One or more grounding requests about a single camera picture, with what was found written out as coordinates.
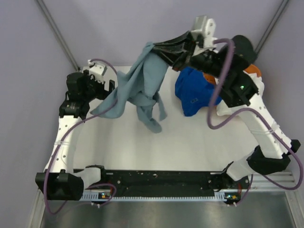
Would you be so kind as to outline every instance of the light blue cloth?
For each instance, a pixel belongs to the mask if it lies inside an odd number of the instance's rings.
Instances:
[[[152,117],[152,110],[154,105],[158,103],[159,120],[164,120],[167,117],[158,91],[169,66],[156,54],[151,53],[153,47],[151,42],[146,44],[127,74],[121,71],[117,72],[118,87],[91,114],[101,113],[117,99],[117,104],[100,117],[118,118],[124,113],[125,104],[129,101],[137,107],[138,119],[148,129],[154,133],[162,131],[160,124]]]

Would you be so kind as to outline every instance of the gray wall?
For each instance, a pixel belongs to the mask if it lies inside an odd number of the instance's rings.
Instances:
[[[265,83],[265,103],[292,139],[302,147],[298,156],[304,162],[304,26],[303,0],[291,0],[256,62]],[[292,159],[289,167],[298,180],[299,168]],[[301,187],[304,197],[304,185]]]
[[[243,34],[257,45],[280,0],[45,0],[80,65],[92,57],[130,65],[147,41],[191,29],[194,18],[215,19],[218,38]]]
[[[23,228],[73,69],[34,0],[2,0],[0,34],[0,227]]]

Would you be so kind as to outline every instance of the blue garment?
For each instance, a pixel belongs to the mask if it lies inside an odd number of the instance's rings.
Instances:
[[[180,72],[175,83],[175,95],[181,100],[185,116],[193,116],[209,104],[214,85],[209,83],[202,72],[186,67]]]
[[[117,104],[100,117],[118,118],[124,113],[125,104],[129,101],[137,107],[138,119],[148,129],[154,133],[162,131],[160,124],[152,118],[152,110],[153,106],[158,103],[159,120],[164,120],[167,117],[158,91],[169,66],[156,54],[151,53],[153,47],[151,42],[146,44],[127,74],[117,72],[118,87],[91,114],[102,112],[117,99]]]

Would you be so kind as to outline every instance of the dark blue cloth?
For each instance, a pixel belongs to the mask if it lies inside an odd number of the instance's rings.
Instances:
[[[214,85],[209,83],[203,73],[190,67],[183,69],[175,83],[175,95],[181,100],[185,116],[193,116],[202,107],[208,106],[214,91]]]

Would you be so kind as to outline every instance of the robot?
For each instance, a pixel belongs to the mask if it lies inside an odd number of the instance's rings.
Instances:
[[[175,71],[192,67],[219,78],[226,55],[231,50],[225,45],[219,52],[215,51],[216,44],[221,41],[213,37],[215,27],[213,19],[199,16],[192,30],[175,39],[155,43],[152,52]],[[67,76],[68,91],[59,108],[59,128],[54,149],[44,172],[37,173],[35,179],[39,189],[46,194],[45,199],[80,200],[84,190],[94,183],[113,184],[117,188],[116,197],[122,198],[214,196],[216,191],[224,188],[237,189],[240,185],[248,188],[247,177],[250,174],[257,172],[268,175],[285,170],[290,162],[290,151],[296,153],[300,143],[282,132],[263,103],[257,86],[243,72],[257,58],[252,44],[242,35],[233,37],[232,41],[234,49],[231,65],[225,81],[218,89],[220,97],[234,112],[247,110],[239,112],[238,116],[259,144],[249,155],[233,161],[223,171],[216,173],[107,170],[102,165],[74,170],[73,157],[81,123],[93,118],[86,119],[89,102],[96,98],[105,99],[115,87],[114,82],[110,81],[109,90],[105,90],[104,74],[107,66],[89,60],[87,67]],[[142,175],[130,175],[136,172],[142,172]],[[103,193],[108,190],[106,199],[109,199],[111,189],[103,187],[102,190]]]

